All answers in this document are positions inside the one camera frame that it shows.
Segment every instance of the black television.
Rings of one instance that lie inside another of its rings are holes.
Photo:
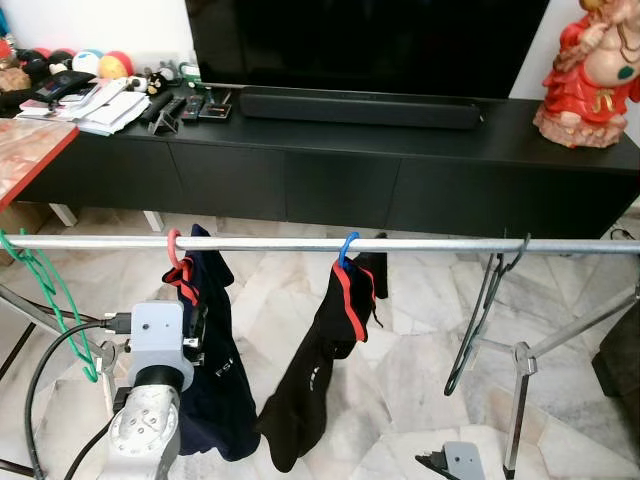
[[[214,84],[506,98],[548,0],[187,0]]]

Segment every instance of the tiled floor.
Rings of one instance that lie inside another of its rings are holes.
[[[283,224],[229,218],[164,215],[169,227],[188,233],[193,222],[214,235],[344,237],[343,227]],[[628,217],[640,233],[640,221]],[[360,229],[362,236],[373,231]],[[141,234],[140,212],[84,209],[76,227],[55,221],[41,233]],[[409,234],[390,232],[392,238]],[[228,289],[235,336],[258,410],[275,389],[324,295],[334,254],[228,252],[236,282]],[[160,277],[169,269],[163,251],[52,251],[81,311],[93,315],[130,310],[136,302],[171,298]],[[328,393],[329,421],[319,444],[288,475],[277,472],[262,441],[251,457],[224,462],[217,452],[179,458],[170,478],[195,479],[429,479],[416,454],[440,450],[451,440],[474,442],[488,479],[500,480],[515,374],[509,356],[481,350],[451,397],[443,387],[479,290],[487,258],[481,255],[389,255],[390,297],[379,302],[380,328],[369,323],[369,341],[337,361]],[[530,344],[633,285],[634,258],[527,256],[503,281],[487,336]],[[0,282],[38,300],[26,270],[0,271]],[[24,325],[0,317],[0,358]],[[532,377],[516,478],[640,478],[638,445],[618,405],[605,397],[590,360],[615,319],[559,347]],[[0,385],[0,458],[28,463],[21,427],[23,395],[47,334],[34,335],[13,373]],[[62,478],[81,446],[107,418],[99,385],[81,379],[62,351],[41,383],[35,418],[43,463]],[[51,380],[62,380],[54,385]],[[95,478],[103,461],[99,443],[77,478]],[[0,479],[19,478],[0,473]]]

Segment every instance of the papers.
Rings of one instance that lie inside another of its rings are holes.
[[[99,79],[98,88],[81,104],[58,105],[51,111],[46,103],[27,100],[16,118],[74,122],[85,132],[111,135],[122,130],[149,106],[145,93],[125,92],[126,79]]]

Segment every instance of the tv cabinet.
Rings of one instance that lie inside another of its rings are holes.
[[[265,220],[537,238],[600,237],[640,194],[640,149],[570,150],[537,101],[479,101],[455,131],[244,118],[154,137],[81,134],[19,197]]]

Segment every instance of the red figurine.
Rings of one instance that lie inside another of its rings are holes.
[[[640,102],[640,0],[580,0],[589,13],[560,37],[533,121],[567,147],[608,147],[620,140],[625,101]]]

